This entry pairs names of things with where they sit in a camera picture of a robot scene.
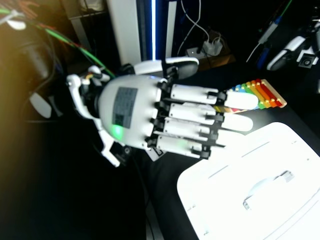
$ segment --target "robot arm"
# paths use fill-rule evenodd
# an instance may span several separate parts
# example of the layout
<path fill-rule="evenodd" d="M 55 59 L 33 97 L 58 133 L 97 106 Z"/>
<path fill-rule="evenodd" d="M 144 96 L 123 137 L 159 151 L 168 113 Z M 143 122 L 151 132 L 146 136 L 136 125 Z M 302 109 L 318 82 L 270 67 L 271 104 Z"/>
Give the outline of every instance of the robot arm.
<path fill-rule="evenodd" d="M 95 77 L 81 79 L 77 75 L 68 76 L 76 109 L 84 118 L 95 122 L 105 146 L 102 154 L 116 167 L 120 163 L 110 153 L 114 142 L 146 151 L 153 147 L 208 159 L 214 148 L 241 138 L 240 133 L 232 130 L 248 131 L 252 128 L 250 118 L 219 113 L 214 106 L 254 109 L 258 103 L 255 95 L 172 84 L 172 80 L 180 79 L 180 76 L 194 74 L 197 71 L 194 65 L 196 63 L 198 67 L 198 61 L 193 58 L 171 59 L 171 62 L 161 65 L 158 61 L 154 63 L 156 71 L 161 72 L 162 69 L 166 78 L 124 75 L 105 86 L 98 86 L 94 83 Z M 152 73 L 155 68 L 149 69 L 153 70 L 143 73 Z M 99 91 L 94 97 L 89 97 L 89 101 L 86 100 L 88 97 L 83 97 L 92 96 L 95 89 Z"/>

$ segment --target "xylophone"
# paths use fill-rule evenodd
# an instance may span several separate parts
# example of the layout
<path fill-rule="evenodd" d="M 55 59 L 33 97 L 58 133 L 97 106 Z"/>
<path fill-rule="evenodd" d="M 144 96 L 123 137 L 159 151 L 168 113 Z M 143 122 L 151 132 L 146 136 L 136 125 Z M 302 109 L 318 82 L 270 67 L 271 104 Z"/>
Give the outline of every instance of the xylophone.
<path fill-rule="evenodd" d="M 229 91 L 256 95 L 259 102 L 255 109 L 283 108 L 287 105 L 286 100 L 284 100 L 284 98 L 265 79 L 248 81 L 229 89 Z M 220 113 L 239 113 L 245 111 L 224 106 L 214 106 L 214 109 Z"/>

